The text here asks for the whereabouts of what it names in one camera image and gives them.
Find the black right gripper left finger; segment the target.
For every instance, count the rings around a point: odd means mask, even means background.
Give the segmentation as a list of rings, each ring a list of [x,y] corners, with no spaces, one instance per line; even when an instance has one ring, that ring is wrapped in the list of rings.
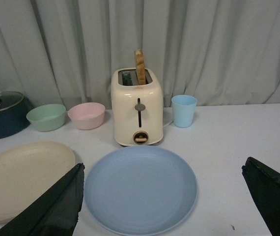
[[[0,229],[0,236],[71,236],[84,195],[84,164],[75,165]]]

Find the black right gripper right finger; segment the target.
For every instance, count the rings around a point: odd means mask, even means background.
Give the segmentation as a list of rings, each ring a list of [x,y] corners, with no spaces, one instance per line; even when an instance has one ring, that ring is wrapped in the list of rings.
[[[280,236],[280,173],[249,157],[242,175],[270,233]]]

